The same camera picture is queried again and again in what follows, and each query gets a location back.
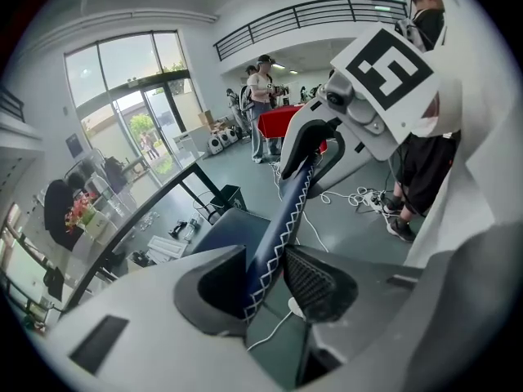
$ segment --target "black shorts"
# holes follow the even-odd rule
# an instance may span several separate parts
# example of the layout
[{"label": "black shorts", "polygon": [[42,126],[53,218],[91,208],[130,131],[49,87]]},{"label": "black shorts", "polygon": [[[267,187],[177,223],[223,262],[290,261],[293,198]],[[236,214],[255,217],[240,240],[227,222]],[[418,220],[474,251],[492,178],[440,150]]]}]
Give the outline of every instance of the black shorts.
[{"label": "black shorts", "polygon": [[409,188],[407,196],[411,204],[407,202],[405,206],[412,213],[424,213],[434,203],[452,166],[457,145],[456,140],[443,136],[410,136],[403,167],[396,179]]}]

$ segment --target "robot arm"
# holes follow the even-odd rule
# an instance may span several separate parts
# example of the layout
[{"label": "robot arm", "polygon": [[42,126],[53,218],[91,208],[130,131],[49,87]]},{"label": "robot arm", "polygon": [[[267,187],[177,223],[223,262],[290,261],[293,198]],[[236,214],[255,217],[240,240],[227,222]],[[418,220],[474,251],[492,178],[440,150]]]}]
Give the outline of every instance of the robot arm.
[{"label": "robot arm", "polygon": [[[387,160],[434,100],[439,79],[419,52],[382,25],[333,60],[337,71],[292,118],[281,154],[288,179],[322,140],[338,151],[314,176],[309,198],[344,180],[372,158]],[[355,97],[363,94],[366,100]]]}]

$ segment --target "cap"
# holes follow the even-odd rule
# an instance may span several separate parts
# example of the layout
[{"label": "cap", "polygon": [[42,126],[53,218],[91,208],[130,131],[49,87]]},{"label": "cap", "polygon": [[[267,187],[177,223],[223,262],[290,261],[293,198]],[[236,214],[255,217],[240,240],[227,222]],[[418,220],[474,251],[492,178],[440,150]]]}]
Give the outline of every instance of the cap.
[{"label": "cap", "polygon": [[264,63],[264,62],[270,62],[271,64],[274,64],[274,63],[275,63],[275,61],[274,61],[272,58],[270,58],[268,55],[260,56],[260,57],[258,58],[258,62],[257,62],[257,64],[262,64],[262,63]]}]

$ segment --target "flower bouquet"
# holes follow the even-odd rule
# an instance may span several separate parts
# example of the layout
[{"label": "flower bouquet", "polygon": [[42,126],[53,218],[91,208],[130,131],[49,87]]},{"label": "flower bouquet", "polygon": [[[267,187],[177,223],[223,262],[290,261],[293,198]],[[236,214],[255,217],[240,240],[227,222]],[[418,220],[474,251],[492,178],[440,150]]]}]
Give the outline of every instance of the flower bouquet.
[{"label": "flower bouquet", "polygon": [[72,234],[75,226],[86,229],[96,214],[96,209],[92,206],[94,198],[95,194],[93,193],[81,194],[80,198],[74,201],[73,207],[65,215],[65,226],[68,233]]}]

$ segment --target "white zigzag pattern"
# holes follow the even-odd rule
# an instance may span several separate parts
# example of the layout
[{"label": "white zigzag pattern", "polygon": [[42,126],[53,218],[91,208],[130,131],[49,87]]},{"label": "white zigzag pattern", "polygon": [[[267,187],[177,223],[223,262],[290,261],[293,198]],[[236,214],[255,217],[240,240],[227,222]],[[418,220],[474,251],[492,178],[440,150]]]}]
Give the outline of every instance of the white zigzag pattern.
[{"label": "white zigzag pattern", "polygon": [[[303,205],[305,204],[307,192],[309,191],[309,186],[311,185],[311,177],[312,177],[312,167],[309,170],[309,173],[307,175],[307,180],[305,182],[305,187],[302,189],[302,194],[300,194],[300,196],[298,197],[299,201],[295,205],[296,211],[291,213],[291,220],[285,224],[285,226],[287,227],[287,232],[284,232],[279,235],[281,244],[278,244],[274,248],[275,258],[267,261],[267,273],[263,274],[259,279],[260,284],[261,284],[261,289],[259,289],[258,291],[254,292],[250,295],[251,299],[253,299],[253,304],[246,306],[244,308],[244,315],[245,315],[244,321],[246,323],[250,323],[250,319],[253,317],[253,315],[256,314],[258,306],[263,301],[263,298],[265,297],[265,292],[266,292],[267,288],[270,286],[270,282],[272,282],[272,274],[278,268],[279,259],[284,252],[284,248],[288,243],[288,238],[290,237],[291,232],[293,232],[293,228],[294,228],[294,225],[296,224],[297,217],[300,214],[300,212],[302,211]],[[253,309],[252,316],[249,317],[249,310],[252,310],[252,309]]]}]

